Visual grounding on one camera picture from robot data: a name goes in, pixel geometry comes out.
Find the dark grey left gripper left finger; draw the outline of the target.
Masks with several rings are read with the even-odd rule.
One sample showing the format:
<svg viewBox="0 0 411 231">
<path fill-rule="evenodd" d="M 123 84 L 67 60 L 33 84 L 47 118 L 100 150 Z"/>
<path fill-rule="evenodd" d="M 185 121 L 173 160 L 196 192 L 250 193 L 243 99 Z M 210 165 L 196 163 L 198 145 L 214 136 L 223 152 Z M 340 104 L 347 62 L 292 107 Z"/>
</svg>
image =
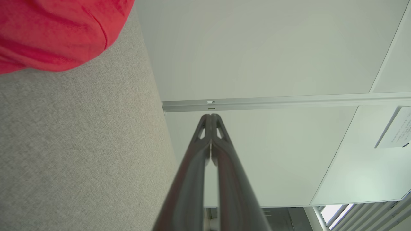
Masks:
<svg viewBox="0 0 411 231">
<path fill-rule="evenodd" d="M 154 231 L 204 229 L 205 167 L 210 160 L 211 115 L 201 117 L 179 166 Z"/>
</svg>

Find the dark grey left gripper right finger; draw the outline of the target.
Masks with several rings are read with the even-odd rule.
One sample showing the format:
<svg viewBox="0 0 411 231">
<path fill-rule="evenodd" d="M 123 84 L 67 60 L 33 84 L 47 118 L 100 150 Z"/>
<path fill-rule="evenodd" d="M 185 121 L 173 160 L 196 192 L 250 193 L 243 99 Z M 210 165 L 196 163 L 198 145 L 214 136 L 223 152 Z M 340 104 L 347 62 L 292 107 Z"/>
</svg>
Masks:
<svg viewBox="0 0 411 231">
<path fill-rule="evenodd" d="M 212 161 L 218 169 L 221 231 L 270 231 L 222 118 L 212 114 Z"/>
</svg>

